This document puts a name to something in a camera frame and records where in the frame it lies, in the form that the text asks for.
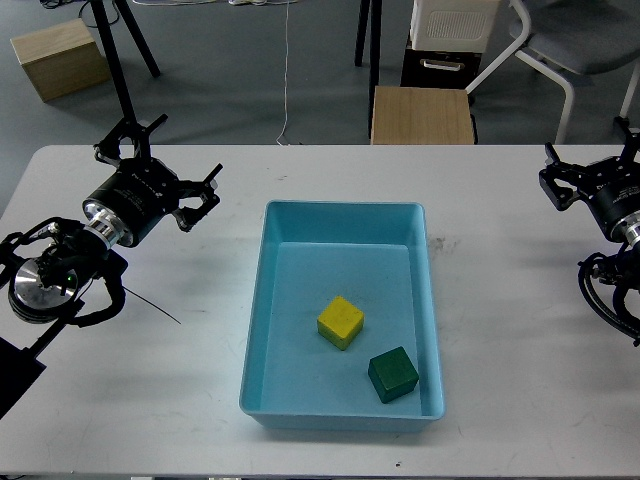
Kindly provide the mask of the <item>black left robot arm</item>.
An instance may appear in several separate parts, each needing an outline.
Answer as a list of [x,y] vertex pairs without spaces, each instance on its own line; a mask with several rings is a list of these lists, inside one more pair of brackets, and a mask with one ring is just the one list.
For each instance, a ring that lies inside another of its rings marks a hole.
[[201,181],[182,180],[151,151],[148,126],[120,120],[94,147],[114,173],[83,202],[84,221],[51,217],[1,242],[1,286],[13,313],[45,326],[31,346],[1,342],[1,412],[7,414],[45,370],[38,357],[68,325],[94,326],[125,306],[127,261],[114,246],[138,246],[166,216],[189,232],[220,198],[216,165]]

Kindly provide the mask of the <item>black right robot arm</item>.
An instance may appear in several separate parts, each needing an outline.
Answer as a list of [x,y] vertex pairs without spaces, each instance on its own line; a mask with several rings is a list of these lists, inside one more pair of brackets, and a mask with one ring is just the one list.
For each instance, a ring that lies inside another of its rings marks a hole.
[[547,143],[538,179],[556,210],[584,202],[605,239],[620,246],[613,255],[596,252],[579,262],[578,286],[590,308],[638,346],[639,318],[627,308],[626,297],[639,290],[639,131],[620,116],[614,126],[624,140],[619,155],[586,166],[570,164]]

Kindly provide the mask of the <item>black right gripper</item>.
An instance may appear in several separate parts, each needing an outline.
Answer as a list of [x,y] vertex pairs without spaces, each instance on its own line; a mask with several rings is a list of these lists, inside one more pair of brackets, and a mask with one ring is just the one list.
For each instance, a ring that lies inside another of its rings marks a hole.
[[558,211],[585,200],[605,238],[613,243],[639,243],[639,131],[626,117],[613,119],[614,131],[623,140],[618,157],[586,166],[563,162],[552,143],[544,145],[545,167],[539,184]]

